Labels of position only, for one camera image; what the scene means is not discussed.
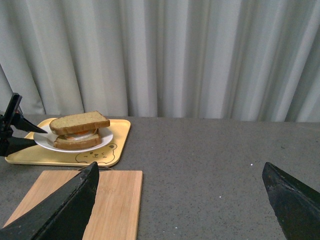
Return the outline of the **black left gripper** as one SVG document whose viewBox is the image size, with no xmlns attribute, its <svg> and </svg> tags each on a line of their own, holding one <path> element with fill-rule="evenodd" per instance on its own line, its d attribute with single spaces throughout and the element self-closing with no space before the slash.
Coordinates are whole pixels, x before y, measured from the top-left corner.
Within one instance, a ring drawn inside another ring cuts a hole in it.
<svg viewBox="0 0 320 240">
<path fill-rule="evenodd" d="M 0 155 L 2 157 L 6 157 L 7 155 L 37 145 L 33 139 L 12 137 L 13 130 L 11 129 L 11 125 L 13 125 L 16 129 L 25 132 L 34 132 L 40 134 L 48 133 L 47 131 L 28 121 L 22 114 L 16 113 L 21 99 L 22 96 L 14 92 L 4 115 L 0 117 Z"/>
</svg>

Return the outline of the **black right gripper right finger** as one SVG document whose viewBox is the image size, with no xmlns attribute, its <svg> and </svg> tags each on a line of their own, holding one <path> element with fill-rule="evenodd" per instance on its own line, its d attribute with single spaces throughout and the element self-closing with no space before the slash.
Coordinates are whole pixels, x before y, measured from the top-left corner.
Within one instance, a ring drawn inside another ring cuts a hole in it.
<svg viewBox="0 0 320 240">
<path fill-rule="evenodd" d="M 278 223 L 287 240 L 320 238 L 320 193 L 266 162 L 263 183 Z"/>
</svg>

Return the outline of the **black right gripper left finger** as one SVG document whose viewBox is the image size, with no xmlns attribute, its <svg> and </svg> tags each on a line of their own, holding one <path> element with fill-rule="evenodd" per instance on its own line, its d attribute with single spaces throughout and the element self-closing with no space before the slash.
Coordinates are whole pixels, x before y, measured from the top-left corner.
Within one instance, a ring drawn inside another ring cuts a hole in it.
<svg viewBox="0 0 320 240">
<path fill-rule="evenodd" d="M 99 183 L 93 162 L 30 211 L 0 230 L 2 240 L 81 240 Z"/>
</svg>

